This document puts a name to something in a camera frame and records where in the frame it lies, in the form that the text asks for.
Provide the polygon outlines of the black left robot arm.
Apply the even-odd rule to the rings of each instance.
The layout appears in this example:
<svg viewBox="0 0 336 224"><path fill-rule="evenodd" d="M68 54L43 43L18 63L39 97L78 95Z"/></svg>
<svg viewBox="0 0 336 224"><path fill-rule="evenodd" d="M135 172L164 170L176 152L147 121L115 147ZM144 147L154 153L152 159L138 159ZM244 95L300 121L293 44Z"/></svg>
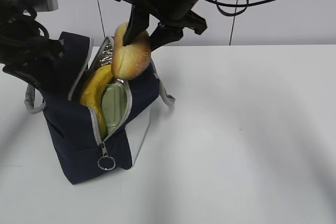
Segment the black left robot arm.
<svg viewBox="0 0 336 224"><path fill-rule="evenodd" d="M57 9L57 0L1 0L3 71L51 93L60 91L57 66L65 54L64 43L51 39L36 18L39 12Z"/></svg>

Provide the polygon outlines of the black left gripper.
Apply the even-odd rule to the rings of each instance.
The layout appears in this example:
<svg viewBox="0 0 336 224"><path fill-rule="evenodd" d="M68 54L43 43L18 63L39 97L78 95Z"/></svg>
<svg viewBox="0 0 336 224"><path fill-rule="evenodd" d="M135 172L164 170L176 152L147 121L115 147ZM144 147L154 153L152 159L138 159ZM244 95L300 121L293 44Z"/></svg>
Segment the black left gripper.
<svg viewBox="0 0 336 224"><path fill-rule="evenodd" d="M65 54L62 40L31 37L26 41L1 39L3 72L39 91L59 93L57 65Z"/></svg>

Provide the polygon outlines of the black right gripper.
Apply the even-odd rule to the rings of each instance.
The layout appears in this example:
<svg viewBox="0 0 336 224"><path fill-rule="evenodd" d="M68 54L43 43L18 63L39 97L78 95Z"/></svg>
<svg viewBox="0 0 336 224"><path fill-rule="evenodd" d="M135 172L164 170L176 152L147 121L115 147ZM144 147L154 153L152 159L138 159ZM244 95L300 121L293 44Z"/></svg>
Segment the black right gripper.
<svg viewBox="0 0 336 224"><path fill-rule="evenodd" d="M132 5L130 19L123 36L123 45L129 45L149 26L149 16L159 23L150 36L151 51L183 37L183 28L193 29L200 35L207 28L204 18L192 11L199 0L115 0Z"/></svg>

